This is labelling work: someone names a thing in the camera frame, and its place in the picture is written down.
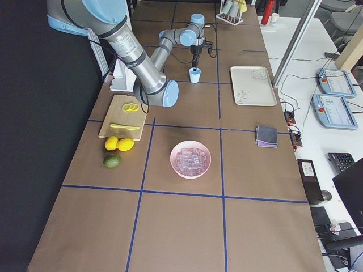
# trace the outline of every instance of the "folded cloth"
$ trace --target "folded cloth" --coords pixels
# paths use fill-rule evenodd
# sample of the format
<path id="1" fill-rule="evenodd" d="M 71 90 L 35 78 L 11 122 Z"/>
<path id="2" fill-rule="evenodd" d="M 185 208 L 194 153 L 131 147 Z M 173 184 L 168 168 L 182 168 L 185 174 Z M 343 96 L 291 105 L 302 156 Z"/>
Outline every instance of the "folded cloth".
<path id="1" fill-rule="evenodd" d="M 277 129 L 258 125 L 256 128 L 256 144 L 260 147 L 277 148 Z"/>

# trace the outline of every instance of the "bowl of ice cubes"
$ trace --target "bowl of ice cubes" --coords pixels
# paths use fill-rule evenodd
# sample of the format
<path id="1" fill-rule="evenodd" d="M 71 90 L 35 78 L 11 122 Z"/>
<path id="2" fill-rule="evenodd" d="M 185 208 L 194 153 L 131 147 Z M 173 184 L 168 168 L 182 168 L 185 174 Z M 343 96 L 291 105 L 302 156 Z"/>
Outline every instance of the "bowl of ice cubes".
<path id="1" fill-rule="evenodd" d="M 172 149 L 170 163 L 179 176 L 185 179 L 196 179 L 209 169 L 210 152 L 200 142 L 184 141 Z"/>

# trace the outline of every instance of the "lemon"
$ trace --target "lemon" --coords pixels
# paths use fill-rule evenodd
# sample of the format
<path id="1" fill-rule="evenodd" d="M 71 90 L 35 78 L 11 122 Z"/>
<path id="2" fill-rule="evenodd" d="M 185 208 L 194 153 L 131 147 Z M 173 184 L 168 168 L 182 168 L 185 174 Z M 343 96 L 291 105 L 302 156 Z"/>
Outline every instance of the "lemon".
<path id="1" fill-rule="evenodd" d="M 113 168 L 121 163 L 121 157 L 118 154 L 110 154 L 103 160 L 103 165 L 107 168 Z"/>
<path id="2" fill-rule="evenodd" d="M 125 138 L 120 139 L 117 143 L 117 149 L 120 151 L 128 151 L 134 146 L 135 142 L 133 139 Z"/>
<path id="3" fill-rule="evenodd" d="M 115 150 L 117 148 L 117 142 L 119 139 L 116 136 L 110 136 L 107 138 L 106 143 L 104 143 L 104 147 L 108 151 Z"/>

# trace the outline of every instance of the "white tray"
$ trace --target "white tray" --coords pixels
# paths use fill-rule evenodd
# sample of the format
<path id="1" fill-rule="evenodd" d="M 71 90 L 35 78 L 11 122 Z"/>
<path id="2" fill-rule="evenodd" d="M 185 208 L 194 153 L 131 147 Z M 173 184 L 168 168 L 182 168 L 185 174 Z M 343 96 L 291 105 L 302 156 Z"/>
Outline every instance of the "white tray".
<path id="1" fill-rule="evenodd" d="M 274 106 L 276 97 L 265 67 L 233 66 L 234 101 L 241 106 Z"/>

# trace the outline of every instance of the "black wall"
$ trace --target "black wall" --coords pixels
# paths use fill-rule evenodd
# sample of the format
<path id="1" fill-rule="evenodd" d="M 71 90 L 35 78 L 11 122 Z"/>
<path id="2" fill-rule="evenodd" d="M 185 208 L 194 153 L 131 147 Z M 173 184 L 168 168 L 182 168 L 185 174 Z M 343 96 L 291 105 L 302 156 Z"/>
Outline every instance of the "black wall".
<path id="1" fill-rule="evenodd" d="M 46 1 L 0 1 L 0 271 L 26 271 L 101 76 L 86 37 L 52 30 Z"/>

